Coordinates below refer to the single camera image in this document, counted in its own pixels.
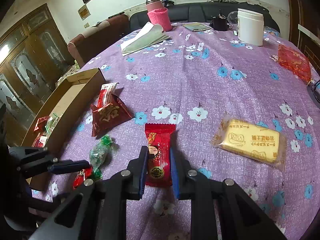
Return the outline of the purple floral tablecloth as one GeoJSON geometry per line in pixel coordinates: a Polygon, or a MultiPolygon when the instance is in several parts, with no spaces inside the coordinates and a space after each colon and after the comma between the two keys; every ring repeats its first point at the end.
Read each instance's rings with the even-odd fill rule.
{"type": "Polygon", "coordinates": [[[109,131],[116,148],[104,178],[124,169],[146,144],[147,123],[176,125],[176,144],[195,170],[222,181],[232,178],[288,239],[300,239],[319,210],[319,109],[304,83],[277,64],[279,45],[264,35],[257,47],[232,32],[200,33],[177,25],[170,40],[123,56],[113,44],[89,60],[107,82],[117,83],[133,118],[109,131]],[[223,117],[241,118],[283,132],[285,171],[214,148],[223,117]]]}

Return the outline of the white red snack packet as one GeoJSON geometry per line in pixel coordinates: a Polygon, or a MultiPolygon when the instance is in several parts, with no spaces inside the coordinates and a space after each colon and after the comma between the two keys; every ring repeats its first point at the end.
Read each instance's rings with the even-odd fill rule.
{"type": "Polygon", "coordinates": [[[43,148],[46,145],[47,140],[48,140],[47,136],[40,135],[34,140],[32,147],[43,148]]]}

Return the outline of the black mug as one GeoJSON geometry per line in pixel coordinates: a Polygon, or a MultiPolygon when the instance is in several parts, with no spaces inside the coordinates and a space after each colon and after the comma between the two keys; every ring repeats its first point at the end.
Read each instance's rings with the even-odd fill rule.
{"type": "Polygon", "coordinates": [[[217,31],[228,31],[232,29],[227,18],[223,15],[214,16],[210,22],[210,26],[217,31]]]}

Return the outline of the small white red packet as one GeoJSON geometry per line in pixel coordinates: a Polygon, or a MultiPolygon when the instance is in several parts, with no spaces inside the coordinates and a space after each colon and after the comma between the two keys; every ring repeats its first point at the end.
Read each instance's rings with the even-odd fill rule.
{"type": "Polygon", "coordinates": [[[105,107],[111,102],[111,95],[115,92],[117,82],[105,83],[101,86],[97,107],[105,107]]]}

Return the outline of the white green paper stack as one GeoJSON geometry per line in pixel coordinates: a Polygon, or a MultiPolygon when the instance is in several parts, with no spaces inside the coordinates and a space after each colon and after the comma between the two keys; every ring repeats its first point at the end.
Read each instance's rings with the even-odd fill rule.
{"type": "Polygon", "coordinates": [[[134,38],[120,45],[121,54],[126,56],[169,38],[161,25],[147,22],[134,38]]]}

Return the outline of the small red candy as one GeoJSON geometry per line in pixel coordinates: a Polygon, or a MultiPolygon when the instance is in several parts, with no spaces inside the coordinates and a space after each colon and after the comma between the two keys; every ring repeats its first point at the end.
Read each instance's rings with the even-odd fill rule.
{"type": "Polygon", "coordinates": [[[98,181],[103,178],[103,174],[99,168],[96,170],[93,167],[82,169],[75,177],[72,185],[72,189],[78,188],[86,179],[91,179],[93,181],[98,181]]]}

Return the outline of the dark red foil snack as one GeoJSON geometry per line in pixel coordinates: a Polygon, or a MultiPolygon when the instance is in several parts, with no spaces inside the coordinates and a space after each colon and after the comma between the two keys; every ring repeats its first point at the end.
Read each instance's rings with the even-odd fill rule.
{"type": "Polygon", "coordinates": [[[34,132],[43,132],[44,128],[47,124],[47,121],[50,119],[50,116],[44,116],[41,118],[38,118],[36,125],[34,127],[34,132]]]}

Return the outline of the dark red pyramid snack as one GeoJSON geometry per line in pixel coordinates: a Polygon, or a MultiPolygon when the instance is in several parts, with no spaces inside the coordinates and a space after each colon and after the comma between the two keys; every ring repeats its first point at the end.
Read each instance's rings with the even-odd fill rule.
{"type": "Polygon", "coordinates": [[[111,101],[103,107],[91,104],[92,110],[92,137],[110,130],[119,124],[127,122],[133,118],[132,113],[125,103],[116,95],[110,94],[111,101]]]}

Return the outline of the red mesh gift bag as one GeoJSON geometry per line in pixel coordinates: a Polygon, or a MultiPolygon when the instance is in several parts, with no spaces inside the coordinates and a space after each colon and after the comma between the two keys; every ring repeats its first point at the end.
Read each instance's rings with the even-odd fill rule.
{"type": "Polygon", "coordinates": [[[278,46],[278,63],[290,70],[306,85],[311,81],[311,68],[309,59],[301,52],[280,44],[278,46]]]}

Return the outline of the green snack bar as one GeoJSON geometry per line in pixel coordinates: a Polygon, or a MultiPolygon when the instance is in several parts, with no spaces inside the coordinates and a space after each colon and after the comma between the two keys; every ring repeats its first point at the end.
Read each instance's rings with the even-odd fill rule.
{"type": "Polygon", "coordinates": [[[49,117],[49,119],[48,119],[48,121],[47,121],[47,123],[46,123],[46,125],[45,125],[45,130],[46,130],[46,133],[47,133],[47,134],[51,134],[51,133],[52,133],[52,131],[53,131],[54,128],[56,127],[56,125],[57,125],[57,123],[59,122],[59,120],[60,120],[60,116],[58,116],[58,115],[55,114],[55,113],[53,113],[53,114],[49,117]]]}

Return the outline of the side table patterned cloth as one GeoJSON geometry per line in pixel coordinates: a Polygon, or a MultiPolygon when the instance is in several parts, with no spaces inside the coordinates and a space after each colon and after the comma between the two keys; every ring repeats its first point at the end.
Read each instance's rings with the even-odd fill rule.
{"type": "Polygon", "coordinates": [[[74,65],[70,66],[70,68],[67,70],[67,72],[65,72],[65,74],[63,74],[63,76],[61,76],[57,82],[55,83],[55,87],[57,88],[63,81],[64,79],[66,79],[67,77],[77,73],[80,70],[80,67],[78,66],[77,63],[75,63],[74,65]]]}

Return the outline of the yellow cheese cake packet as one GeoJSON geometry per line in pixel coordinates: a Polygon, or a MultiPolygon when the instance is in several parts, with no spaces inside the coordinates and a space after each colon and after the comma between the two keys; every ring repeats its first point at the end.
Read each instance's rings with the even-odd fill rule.
{"type": "Polygon", "coordinates": [[[224,116],[210,141],[215,148],[285,170],[286,136],[265,126],[224,116]]]}

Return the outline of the wooden glass door cabinet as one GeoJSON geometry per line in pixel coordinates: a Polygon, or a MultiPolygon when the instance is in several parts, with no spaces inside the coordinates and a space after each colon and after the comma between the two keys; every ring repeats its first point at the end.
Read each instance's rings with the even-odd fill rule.
{"type": "Polygon", "coordinates": [[[1,105],[9,146],[20,146],[35,116],[73,65],[46,4],[1,36],[1,105]]]}

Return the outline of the green clear candy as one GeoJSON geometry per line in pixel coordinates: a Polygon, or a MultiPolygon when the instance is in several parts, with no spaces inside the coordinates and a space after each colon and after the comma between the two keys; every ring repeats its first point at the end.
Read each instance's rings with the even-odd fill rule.
{"type": "Polygon", "coordinates": [[[100,141],[90,150],[89,162],[93,171],[96,171],[101,165],[103,165],[112,144],[113,141],[111,137],[105,135],[101,137],[100,141]]]}

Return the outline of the red doll candy bar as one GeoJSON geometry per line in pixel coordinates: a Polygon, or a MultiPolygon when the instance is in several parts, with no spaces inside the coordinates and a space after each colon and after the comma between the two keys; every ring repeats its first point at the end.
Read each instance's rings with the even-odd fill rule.
{"type": "Polygon", "coordinates": [[[175,124],[145,124],[148,141],[149,160],[146,185],[151,187],[170,187],[170,141],[176,130],[175,124]]]}

